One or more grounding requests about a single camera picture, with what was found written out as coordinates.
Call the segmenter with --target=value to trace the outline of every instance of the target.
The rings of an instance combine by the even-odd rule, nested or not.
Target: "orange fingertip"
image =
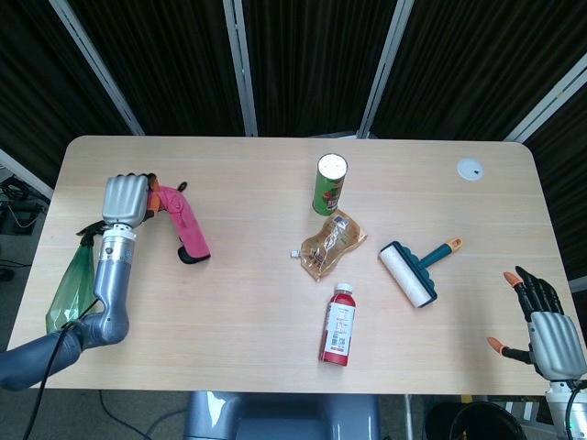
[[[502,354],[502,350],[504,349],[505,345],[502,344],[501,342],[499,342],[497,339],[495,339],[494,337],[488,337],[487,338],[487,342],[489,342],[489,345],[500,355]]]
[[[517,278],[512,272],[504,272],[504,278],[512,287],[515,287],[522,282],[522,280]]]

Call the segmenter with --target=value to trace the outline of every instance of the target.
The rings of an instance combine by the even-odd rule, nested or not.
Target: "green spray bottle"
[[[71,320],[77,319],[94,301],[94,236],[103,234],[104,221],[87,226],[78,232],[82,236],[72,262],[61,278],[53,302],[45,315],[47,333],[61,330]]]

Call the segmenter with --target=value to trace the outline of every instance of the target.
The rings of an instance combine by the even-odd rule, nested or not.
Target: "wooden table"
[[[290,250],[324,222],[311,202],[316,161],[331,151],[349,162],[340,207],[369,237],[315,283]],[[465,157],[482,163],[480,181],[458,175]],[[189,182],[184,194],[212,258],[183,265],[165,213],[140,226],[127,339],[84,352],[50,387],[542,394],[547,383],[531,367],[485,341],[527,347],[502,272],[519,264],[548,280],[577,323],[534,161],[520,144],[80,137],[61,168],[11,347],[43,334],[74,233],[100,218],[106,179],[132,171]],[[422,257],[457,235],[463,249],[431,269],[438,300],[414,309],[379,249],[398,239]],[[355,286],[358,304],[346,368],[317,360],[337,281]]]

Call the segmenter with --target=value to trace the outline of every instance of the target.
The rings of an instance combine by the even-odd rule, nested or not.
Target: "black curtain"
[[[70,0],[148,135],[242,136],[222,0]]]
[[[54,186],[80,135],[127,135],[49,2],[0,3],[0,148]]]
[[[560,254],[572,280],[587,275],[587,85],[527,142]]]
[[[356,131],[394,1],[244,0],[260,136]]]
[[[587,51],[587,2],[416,0],[371,132],[503,140]]]

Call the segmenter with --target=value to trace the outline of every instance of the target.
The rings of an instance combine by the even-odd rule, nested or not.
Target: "green can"
[[[334,153],[325,154],[318,160],[312,206],[320,215],[331,215],[337,210],[347,167],[345,158]]]

